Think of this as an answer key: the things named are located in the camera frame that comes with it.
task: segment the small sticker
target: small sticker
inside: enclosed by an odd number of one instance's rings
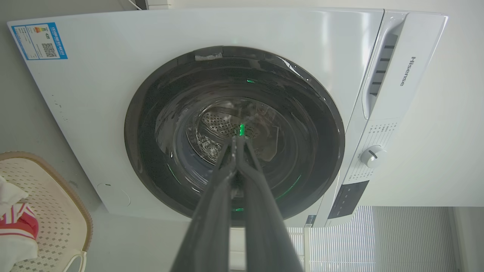
[[[315,220],[316,220],[315,215],[308,215],[307,220],[306,220],[306,224],[304,225],[304,227],[313,227]]]
[[[26,59],[67,59],[55,23],[12,26],[12,30]]]

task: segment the front-loading washing machine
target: front-loading washing machine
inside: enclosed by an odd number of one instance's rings
[[[240,8],[8,25],[109,212],[189,220],[243,123],[286,225],[318,227],[351,218],[446,19]]]

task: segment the clothes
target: clothes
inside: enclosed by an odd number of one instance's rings
[[[37,258],[39,224],[28,203],[17,203],[28,194],[0,176],[0,272],[9,272],[14,264]]]

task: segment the qr code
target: qr code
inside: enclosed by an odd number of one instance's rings
[[[42,47],[44,48],[45,55],[47,55],[48,58],[56,58],[56,50],[54,49],[53,44],[42,44]]]

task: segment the beige plastic basket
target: beige plastic basket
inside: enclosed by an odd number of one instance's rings
[[[92,220],[77,194],[42,158],[26,152],[0,154],[0,175],[29,194],[39,221],[38,257],[20,261],[12,272],[64,272],[81,258],[92,238]]]

